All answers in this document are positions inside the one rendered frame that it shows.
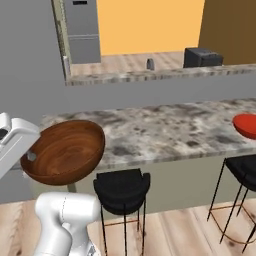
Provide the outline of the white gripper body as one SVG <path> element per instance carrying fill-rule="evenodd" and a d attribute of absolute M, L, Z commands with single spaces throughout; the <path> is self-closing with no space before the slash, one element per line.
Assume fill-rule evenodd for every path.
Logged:
<path fill-rule="evenodd" d="M 38 126 L 21 118 L 0 117 L 0 179 L 40 138 Z"/>

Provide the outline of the brown wooden bowl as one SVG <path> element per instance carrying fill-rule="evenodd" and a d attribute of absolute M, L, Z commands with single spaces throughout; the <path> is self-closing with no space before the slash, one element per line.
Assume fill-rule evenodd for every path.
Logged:
<path fill-rule="evenodd" d="M 30 148 L 36 155 L 20 159 L 25 173 L 37 182 L 61 186 L 80 181 L 90 174 L 102 159 L 105 134 L 96 123 L 71 120 L 55 124 L 41 132 Z"/>

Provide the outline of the marble dining counter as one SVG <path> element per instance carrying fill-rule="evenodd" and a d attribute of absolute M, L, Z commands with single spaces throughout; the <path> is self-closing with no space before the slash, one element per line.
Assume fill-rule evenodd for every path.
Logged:
<path fill-rule="evenodd" d="M 98 123 L 106 149 L 97 170 L 140 168 L 151 174 L 147 211 L 208 205 L 217 182 L 219 202 L 231 201 L 238 183 L 219 177 L 224 158 L 256 153 L 256 141 L 232 126 L 238 113 L 256 113 L 256 98 L 45 115 L 42 129 L 72 119 Z"/>

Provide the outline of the red bowl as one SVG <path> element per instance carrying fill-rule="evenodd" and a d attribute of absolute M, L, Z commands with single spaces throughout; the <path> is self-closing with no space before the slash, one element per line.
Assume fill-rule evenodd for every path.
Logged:
<path fill-rule="evenodd" d="M 235 129 L 244 137 L 256 140 L 256 115 L 238 114 L 232 120 Z"/>

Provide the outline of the grey fridge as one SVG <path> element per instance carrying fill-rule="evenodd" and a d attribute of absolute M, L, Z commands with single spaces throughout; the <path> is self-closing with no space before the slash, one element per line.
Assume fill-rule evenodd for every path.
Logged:
<path fill-rule="evenodd" d="M 100 63 L 96 0 L 63 0 L 73 64 Z"/>

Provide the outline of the black toaster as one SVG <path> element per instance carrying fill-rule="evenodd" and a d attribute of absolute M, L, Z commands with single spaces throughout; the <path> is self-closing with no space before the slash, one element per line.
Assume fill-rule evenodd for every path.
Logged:
<path fill-rule="evenodd" d="M 221 66 L 223 56 L 206 48 L 186 48 L 184 68 Z"/>

